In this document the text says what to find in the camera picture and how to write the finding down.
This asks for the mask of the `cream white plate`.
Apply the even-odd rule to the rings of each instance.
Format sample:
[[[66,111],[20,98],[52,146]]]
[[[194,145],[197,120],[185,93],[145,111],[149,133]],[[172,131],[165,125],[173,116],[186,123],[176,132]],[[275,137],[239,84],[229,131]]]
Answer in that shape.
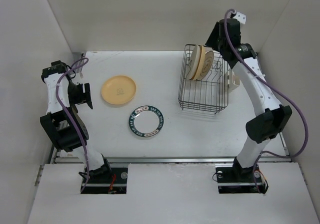
[[[192,54],[189,58],[189,63],[186,67],[186,79],[191,80],[193,79],[196,70],[198,68],[198,63],[200,60],[200,55],[201,55],[201,49],[199,45],[196,45],[192,51]]]

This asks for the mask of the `yellow bear plate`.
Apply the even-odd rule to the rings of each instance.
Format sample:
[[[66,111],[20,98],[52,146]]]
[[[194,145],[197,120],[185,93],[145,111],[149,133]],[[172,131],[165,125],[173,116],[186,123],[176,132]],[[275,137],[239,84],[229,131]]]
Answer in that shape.
[[[113,76],[102,85],[101,97],[108,104],[124,105],[135,97],[136,86],[136,83],[128,76]]]

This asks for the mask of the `green rim text plate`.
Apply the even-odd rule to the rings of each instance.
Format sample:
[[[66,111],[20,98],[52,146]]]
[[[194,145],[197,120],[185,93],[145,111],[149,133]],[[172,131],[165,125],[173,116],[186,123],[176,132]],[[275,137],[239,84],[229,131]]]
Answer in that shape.
[[[128,125],[130,131],[138,137],[150,138],[157,135],[164,126],[162,112],[154,106],[145,105],[131,112]]]

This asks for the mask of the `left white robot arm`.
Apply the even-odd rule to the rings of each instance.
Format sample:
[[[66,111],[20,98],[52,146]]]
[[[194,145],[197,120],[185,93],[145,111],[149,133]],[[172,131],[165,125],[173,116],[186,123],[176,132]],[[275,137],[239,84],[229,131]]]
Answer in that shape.
[[[114,176],[107,159],[88,145],[89,132],[78,115],[77,105],[93,108],[89,83],[75,84],[76,70],[88,63],[83,57],[72,65],[58,60],[43,69],[42,81],[47,86],[48,107],[40,124],[54,147],[72,153],[86,165],[81,176],[85,181],[107,182]]]

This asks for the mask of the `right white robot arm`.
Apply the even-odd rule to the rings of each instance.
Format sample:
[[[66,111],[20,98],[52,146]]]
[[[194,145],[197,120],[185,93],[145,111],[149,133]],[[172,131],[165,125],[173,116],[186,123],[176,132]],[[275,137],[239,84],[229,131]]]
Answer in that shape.
[[[237,181],[243,181],[253,172],[258,156],[284,129],[292,115],[292,109],[283,106],[265,84],[257,54],[250,44],[241,43],[240,32],[238,20],[222,19],[215,24],[206,42],[206,46],[218,51],[239,77],[254,108],[255,117],[245,125],[247,139],[231,169]]]

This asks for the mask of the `white cutlery holder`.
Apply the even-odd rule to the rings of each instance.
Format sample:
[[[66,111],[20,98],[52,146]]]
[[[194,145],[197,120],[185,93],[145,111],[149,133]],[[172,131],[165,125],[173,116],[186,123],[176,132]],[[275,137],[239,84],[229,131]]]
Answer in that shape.
[[[236,76],[231,69],[226,72],[225,78],[225,86],[229,93],[233,92],[241,85],[239,77]]]

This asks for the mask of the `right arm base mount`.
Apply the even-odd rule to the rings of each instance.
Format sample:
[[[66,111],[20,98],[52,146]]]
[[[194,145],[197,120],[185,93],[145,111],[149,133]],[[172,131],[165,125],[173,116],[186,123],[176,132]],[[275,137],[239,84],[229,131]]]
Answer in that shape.
[[[212,179],[219,194],[266,194],[269,184],[259,169],[238,176],[231,166],[216,166]]]

